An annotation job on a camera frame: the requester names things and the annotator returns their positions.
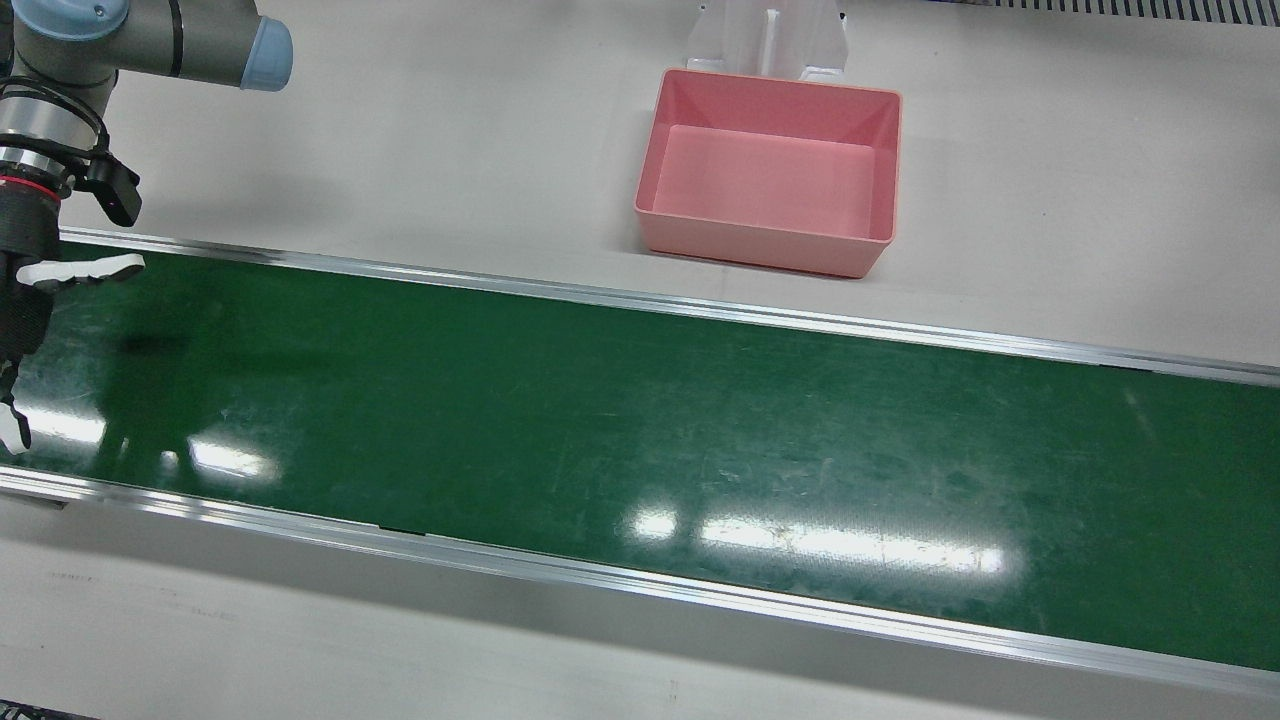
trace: blue joint cap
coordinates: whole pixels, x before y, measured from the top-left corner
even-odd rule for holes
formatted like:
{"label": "blue joint cap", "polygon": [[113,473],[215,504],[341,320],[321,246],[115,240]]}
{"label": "blue joint cap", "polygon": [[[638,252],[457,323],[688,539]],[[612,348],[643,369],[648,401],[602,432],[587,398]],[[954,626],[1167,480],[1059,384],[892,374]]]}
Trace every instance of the blue joint cap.
{"label": "blue joint cap", "polygon": [[280,20],[262,18],[257,24],[253,49],[248,51],[241,90],[275,92],[289,85],[293,74],[293,36]]}
{"label": "blue joint cap", "polygon": [[129,0],[13,0],[13,13],[45,37],[87,42],[115,32],[129,15]]}

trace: white plastic holder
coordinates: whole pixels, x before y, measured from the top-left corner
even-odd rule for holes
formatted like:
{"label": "white plastic holder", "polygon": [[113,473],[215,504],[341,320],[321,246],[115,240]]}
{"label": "white plastic holder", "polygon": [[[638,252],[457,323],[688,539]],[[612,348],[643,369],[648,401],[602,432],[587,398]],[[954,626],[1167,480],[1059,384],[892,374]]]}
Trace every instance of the white plastic holder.
{"label": "white plastic holder", "polygon": [[849,60],[836,0],[707,0],[689,37],[691,70],[840,79]]}

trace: plastic bin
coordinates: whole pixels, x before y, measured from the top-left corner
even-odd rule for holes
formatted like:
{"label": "plastic bin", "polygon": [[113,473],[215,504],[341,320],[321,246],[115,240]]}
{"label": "plastic bin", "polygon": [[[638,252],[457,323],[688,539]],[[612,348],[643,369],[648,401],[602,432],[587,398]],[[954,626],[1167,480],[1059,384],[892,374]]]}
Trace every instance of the plastic bin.
{"label": "plastic bin", "polygon": [[668,70],[636,191],[658,252],[860,278],[893,240],[902,99]]}

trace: robotic arm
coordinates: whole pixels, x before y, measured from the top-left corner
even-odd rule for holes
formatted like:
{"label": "robotic arm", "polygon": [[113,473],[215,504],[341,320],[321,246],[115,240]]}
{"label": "robotic arm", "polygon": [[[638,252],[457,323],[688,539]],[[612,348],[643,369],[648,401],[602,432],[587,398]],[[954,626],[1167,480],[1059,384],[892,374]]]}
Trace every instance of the robotic arm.
{"label": "robotic arm", "polygon": [[31,448],[14,407],[18,365],[36,352],[52,293],[124,279],[140,255],[59,261],[58,211],[92,193],[131,227],[140,178],[111,155],[102,122],[119,70],[283,90],[293,68],[288,28],[253,0],[0,0],[0,442]]}

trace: conveyor belt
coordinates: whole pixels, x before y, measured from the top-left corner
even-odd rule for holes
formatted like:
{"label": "conveyor belt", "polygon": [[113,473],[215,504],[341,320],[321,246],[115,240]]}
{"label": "conveyor belt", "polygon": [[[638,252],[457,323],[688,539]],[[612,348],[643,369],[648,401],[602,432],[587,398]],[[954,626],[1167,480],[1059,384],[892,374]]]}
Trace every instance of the conveyor belt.
{"label": "conveyor belt", "polygon": [[22,466],[1280,670],[1280,388],[147,263]]}
{"label": "conveyor belt", "polygon": [[1280,27],[1276,0],[969,0],[1027,10]]}

